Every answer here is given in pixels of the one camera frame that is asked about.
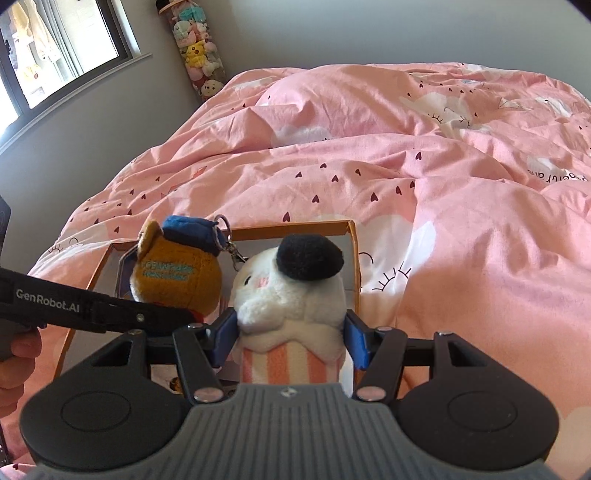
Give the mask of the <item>person's left hand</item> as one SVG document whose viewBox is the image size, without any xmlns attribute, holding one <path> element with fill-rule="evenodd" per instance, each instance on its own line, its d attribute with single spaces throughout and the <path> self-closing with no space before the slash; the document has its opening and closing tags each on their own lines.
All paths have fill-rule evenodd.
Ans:
<svg viewBox="0 0 591 480">
<path fill-rule="evenodd" d="M 0 366 L 0 416 L 12 414 L 24 394 L 24 384 L 35 370 L 42 350 L 38 329 L 17 333 L 11 342 L 11 356 Z"/>
</svg>

